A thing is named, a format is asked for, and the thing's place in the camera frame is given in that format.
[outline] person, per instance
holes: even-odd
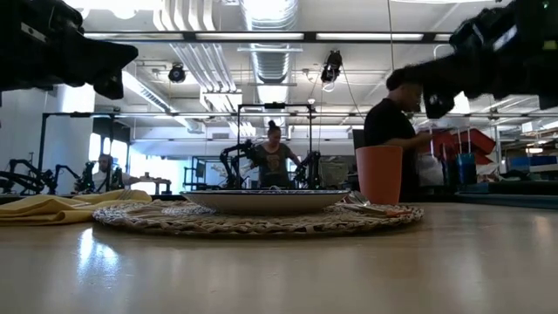
[[[432,140],[429,133],[416,134],[403,112],[420,112],[422,86],[403,82],[402,70],[396,70],[386,80],[389,93],[372,107],[364,121],[366,146],[397,146],[403,148],[401,195],[413,194],[419,187],[416,169],[417,148]]]
[[[289,188],[289,172],[287,170],[287,158],[300,166],[300,160],[290,148],[281,142],[281,128],[271,120],[268,129],[268,141],[255,148],[258,160],[261,164],[252,163],[251,167],[260,168],[260,187],[269,188],[277,186],[279,188]]]
[[[97,192],[106,191],[105,179],[108,175],[108,169],[112,169],[112,156],[108,154],[101,154],[99,156],[99,170],[93,174],[93,183],[95,184],[95,190]],[[132,184],[140,182],[140,179],[132,177],[130,174],[122,172],[122,182],[125,186],[130,186]]]

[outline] black t-shirt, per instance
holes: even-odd
[[[265,160],[260,167],[260,187],[269,188],[278,186],[280,188],[288,188],[289,172],[287,171],[287,158],[290,155],[290,148],[283,143],[273,153],[265,150],[263,145],[256,148],[258,160]]]
[[[383,145],[391,139],[410,139],[415,130],[407,117],[391,99],[383,99],[366,115],[364,121],[364,142],[366,146]],[[403,153],[401,194],[412,193],[419,187],[414,149]]]

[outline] blue bin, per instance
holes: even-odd
[[[477,165],[474,162],[474,154],[458,154],[457,167],[459,170],[459,183],[477,183]]]

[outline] gray shirt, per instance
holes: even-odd
[[[261,160],[260,167],[260,187],[269,188],[278,186],[288,188],[289,172],[287,171],[287,158],[290,155],[290,148],[285,144],[279,144],[279,148],[273,153],[269,153],[263,145],[256,148],[258,160]]]

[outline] white plate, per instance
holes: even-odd
[[[341,201],[349,191],[215,190],[182,193],[200,206],[233,215],[297,215],[317,212]]]

